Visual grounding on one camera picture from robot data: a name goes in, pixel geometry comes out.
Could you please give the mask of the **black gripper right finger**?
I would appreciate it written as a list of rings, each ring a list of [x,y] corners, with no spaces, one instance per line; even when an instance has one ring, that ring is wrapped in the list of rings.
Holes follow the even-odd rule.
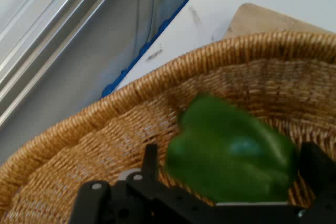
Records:
[[[299,173],[316,198],[300,223],[335,223],[335,161],[316,143],[301,145]]]

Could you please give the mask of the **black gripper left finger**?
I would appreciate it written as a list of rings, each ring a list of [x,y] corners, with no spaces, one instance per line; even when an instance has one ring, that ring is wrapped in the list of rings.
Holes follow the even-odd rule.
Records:
[[[70,223],[149,223],[149,204],[134,186],[157,179],[157,148],[156,144],[146,145],[141,168],[123,171],[113,185],[105,180],[82,184]]]

